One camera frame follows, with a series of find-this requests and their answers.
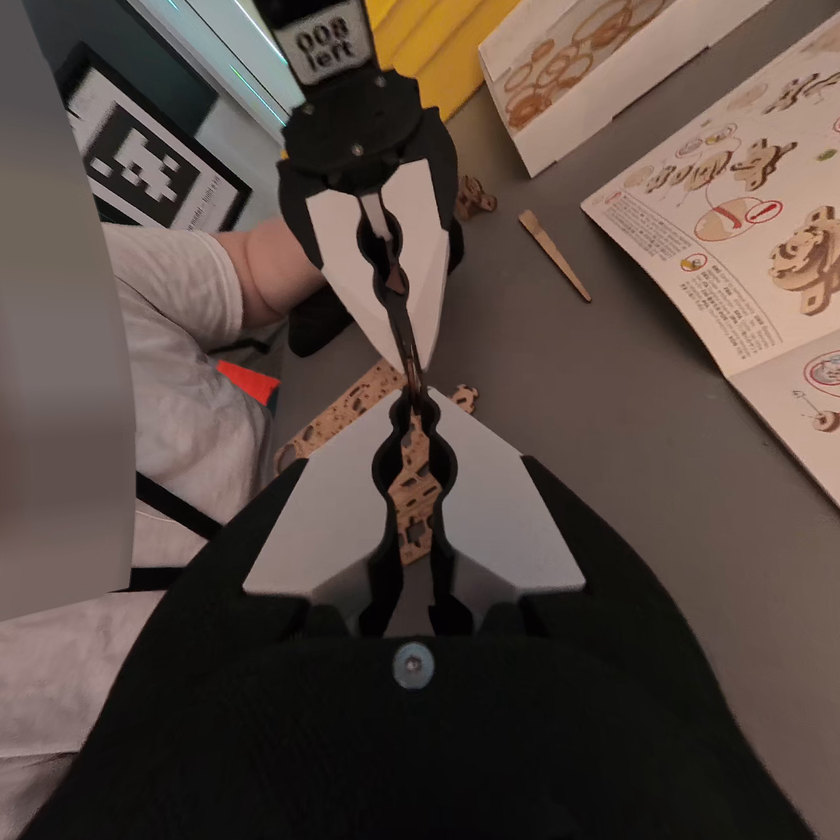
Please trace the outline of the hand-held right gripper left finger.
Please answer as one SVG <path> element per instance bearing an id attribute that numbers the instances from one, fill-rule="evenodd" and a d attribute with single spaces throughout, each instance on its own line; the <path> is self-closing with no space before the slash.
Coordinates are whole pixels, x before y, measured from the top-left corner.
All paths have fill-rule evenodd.
<path id="1" fill-rule="evenodd" d="M 410 420 L 406 394 L 394 391 L 298 464 L 245 593 L 330 606 L 351 632 L 384 634 L 403 590 L 389 489 L 403 468 Z"/>

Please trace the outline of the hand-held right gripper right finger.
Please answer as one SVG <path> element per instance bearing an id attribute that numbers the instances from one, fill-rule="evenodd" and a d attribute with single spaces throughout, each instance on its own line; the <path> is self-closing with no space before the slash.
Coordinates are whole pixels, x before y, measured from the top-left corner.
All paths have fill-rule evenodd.
<path id="1" fill-rule="evenodd" d="M 434 633 L 471 635 L 499 604 L 582 592 L 585 577 L 524 456 L 432 387 L 421 418 L 439 485 L 429 553 Z"/>

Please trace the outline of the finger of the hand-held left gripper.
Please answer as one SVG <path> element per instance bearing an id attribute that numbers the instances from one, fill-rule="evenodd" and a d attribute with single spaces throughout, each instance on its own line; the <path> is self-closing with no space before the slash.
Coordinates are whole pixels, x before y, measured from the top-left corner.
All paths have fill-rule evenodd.
<path id="1" fill-rule="evenodd" d="M 449 237 L 441 223 L 427 160 L 401 164 L 381 189 L 401 236 L 398 264 L 407 279 L 406 310 L 422 371 L 434 355 L 446 286 Z"/>
<path id="2" fill-rule="evenodd" d="M 383 214 L 396 226 L 395 262 L 406 287 L 403 296 L 408 316 L 414 314 L 411 292 L 414 268 L 414 200 L 394 191 L 381 191 Z M 322 273 L 342 304 L 375 349 L 396 369 L 405 371 L 401 344 L 395 340 L 388 310 L 378 297 L 377 269 L 360 245 L 358 233 L 367 223 L 363 204 L 356 196 L 324 191 L 307 200 L 308 212 L 323 261 Z"/>

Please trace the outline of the perforated wooden parts sheet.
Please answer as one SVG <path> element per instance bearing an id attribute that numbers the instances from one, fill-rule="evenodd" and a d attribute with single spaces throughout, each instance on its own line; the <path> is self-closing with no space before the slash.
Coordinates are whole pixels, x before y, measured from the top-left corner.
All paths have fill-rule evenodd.
<path id="1" fill-rule="evenodd" d="M 405 386 L 404 376 L 384 360 L 371 367 L 351 388 L 317 415 L 275 453 L 280 474 L 293 460 L 305 458 L 351 425 L 363 413 Z M 403 468 L 389 493 L 395 504 L 397 537 L 402 563 L 427 556 L 432 545 L 434 502 L 440 485 L 428 465 L 428 440 L 415 418 L 402 441 Z"/>

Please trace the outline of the small dark wooden part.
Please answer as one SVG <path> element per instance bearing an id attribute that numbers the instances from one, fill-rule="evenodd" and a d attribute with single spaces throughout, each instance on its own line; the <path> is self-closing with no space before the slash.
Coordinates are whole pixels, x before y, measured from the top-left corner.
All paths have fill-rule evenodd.
<path id="1" fill-rule="evenodd" d="M 424 372 L 407 310 L 407 278 L 396 262 L 390 265 L 384 284 L 383 299 L 395 345 L 404 368 L 409 402 L 414 414 L 420 417 L 423 413 L 425 398 Z"/>

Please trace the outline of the person's left forearm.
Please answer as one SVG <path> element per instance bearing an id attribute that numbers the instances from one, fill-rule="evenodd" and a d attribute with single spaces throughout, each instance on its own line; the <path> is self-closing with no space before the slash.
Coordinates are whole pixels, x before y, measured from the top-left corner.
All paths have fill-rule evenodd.
<path id="1" fill-rule="evenodd" d="M 216 233 L 213 238 L 226 252 L 238 279 L 245 329 L 280 322 L 327 285 L 281 216 L 248 231 Z"/>

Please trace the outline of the small brown wooden part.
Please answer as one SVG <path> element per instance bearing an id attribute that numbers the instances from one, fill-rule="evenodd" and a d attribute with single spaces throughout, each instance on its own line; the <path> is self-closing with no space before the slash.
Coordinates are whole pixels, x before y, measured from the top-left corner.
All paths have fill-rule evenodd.
<path id="1" fill-rule="evenodd" d="M 471 175 L 461 175 L 455 200 L 455 215 L 461 223 L 478 214 L 491 214 L 497 210 L 498 200 L 484 190 L 480 181 Z"/>

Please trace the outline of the yellow cardboard box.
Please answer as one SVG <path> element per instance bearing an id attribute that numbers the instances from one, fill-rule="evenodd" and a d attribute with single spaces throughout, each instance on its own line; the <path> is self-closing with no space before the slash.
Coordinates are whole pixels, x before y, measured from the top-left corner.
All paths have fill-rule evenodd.
<path id="1" fill-rule="evenodd" d="M 380 65 L 417 80 L 448 121 L 484 83 L 479 45 L 518 1 L 366 1 Z"/>

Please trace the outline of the wooden wedge stick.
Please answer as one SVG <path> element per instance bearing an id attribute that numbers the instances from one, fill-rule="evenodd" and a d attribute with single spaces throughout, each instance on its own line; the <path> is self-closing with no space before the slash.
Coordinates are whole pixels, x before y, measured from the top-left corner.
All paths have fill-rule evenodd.
<path id="1" fill-rule="evenodd" d="M 540 246 L 545 255 L 556 265 L 563 276 L 570 282 L 572 287 L 587 303 L 592 302 L 592 295 L 585 288 L 580 278 L 575 274 L 568 260 L 561 254 L 558 246 L 553 242 L 549 234 L 545 231 L 536 214 L 527 210 L 520 213 L 520 224 L 531 235 L 534 241 Z"/>

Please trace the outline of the white glossy panel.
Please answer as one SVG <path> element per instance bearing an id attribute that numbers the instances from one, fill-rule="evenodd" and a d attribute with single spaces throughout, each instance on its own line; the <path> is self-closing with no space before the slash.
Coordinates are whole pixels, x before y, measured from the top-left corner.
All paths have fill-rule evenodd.
<path id="1" fill-rule="evenodd" d="M 285 147 L 284 129 L 303 96 L 254 1 L 129 5 Z"/>

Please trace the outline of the orange reflective band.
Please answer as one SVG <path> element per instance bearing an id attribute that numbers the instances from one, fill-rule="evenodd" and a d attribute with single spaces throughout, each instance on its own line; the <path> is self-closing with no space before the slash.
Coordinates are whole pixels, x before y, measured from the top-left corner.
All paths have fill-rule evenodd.
<path id="1" fill-rule="evenodd" d="M 271 407 L 276 403 L 280 386 L 276 377 L 252 371 L 227 360 L 217 360 L 215 366 L 219 373 L 262 406 Z"/>

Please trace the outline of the white cardboard box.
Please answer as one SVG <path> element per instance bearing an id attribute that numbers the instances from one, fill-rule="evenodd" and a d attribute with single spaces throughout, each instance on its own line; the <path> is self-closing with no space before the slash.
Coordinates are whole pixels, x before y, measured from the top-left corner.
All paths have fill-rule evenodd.
<path id="1" fill-rule="evenodd" d="M 479 63 L 500 119 L 530 176 L 560 161 L 704 49 L 756 15 L 767 1 L 672 4 L 548 111 L 516 135 L 501 117 L 494 81 L 572 1 L 520 2 L 479 45 Z"/>

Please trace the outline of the framed black-white marker sign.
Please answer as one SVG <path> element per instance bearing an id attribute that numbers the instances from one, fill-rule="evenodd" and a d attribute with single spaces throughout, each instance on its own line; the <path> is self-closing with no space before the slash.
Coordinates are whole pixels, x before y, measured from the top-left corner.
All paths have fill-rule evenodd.
<path id="1" fill-rule="evenodd" d="M 56 84 L 102 221 L 235 227 L 252 188 L 87 44 L 74 46 Z"/>

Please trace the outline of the assembly instruction booklet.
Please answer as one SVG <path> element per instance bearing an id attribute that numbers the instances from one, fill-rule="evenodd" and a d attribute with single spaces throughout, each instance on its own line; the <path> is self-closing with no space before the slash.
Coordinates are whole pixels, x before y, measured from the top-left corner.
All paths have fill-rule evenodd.
<path id="1" fill-rule="evenodd" d="M 581 203 L 838 504 L 839 15 Z"/>

